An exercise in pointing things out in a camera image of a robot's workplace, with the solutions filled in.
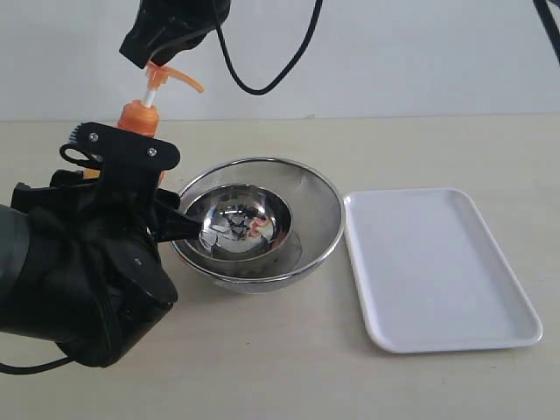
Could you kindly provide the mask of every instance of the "pump dispenser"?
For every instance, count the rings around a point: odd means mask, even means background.
[[[204,88],[195,79],[174,68],[156,66],[151,62],[148,63],[146,75],[148,76],[148,87],[143,99],[135,99],[124,106],[116,127],[143,136],[154,137],[158,130],[159,113],[153,102],[161,85],[164,85],[171,77],[183,81],[200,94],[204,92]],[[85,179],[97,178],[98,176],[99,171],[92,169],[84,171]]]

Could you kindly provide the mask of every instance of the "white rectangular tray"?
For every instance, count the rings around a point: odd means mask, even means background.
[[[473,201],[354,192],[346,241],[371,339],[392,353],[534,345],[543,326]]]

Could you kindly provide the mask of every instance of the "table surface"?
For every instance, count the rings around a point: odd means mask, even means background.
[[[0,123],[0,202],[18,181],[44,186],[67,167],[71,122]],[[280,156],[323,172],[343,194],[452,186],[469,193],[544,325],[534,347],[392,355],[364,329],[342,242],[311,276],[259,296],[218,289],[168,245],[179,301],[117,365],[0,376],[2,418],[549,419],[560,410],[560,115],[372,120],[165,122],[182,152],[179,189],[231,158]],[[60,357],[0,334],[0,361]]]

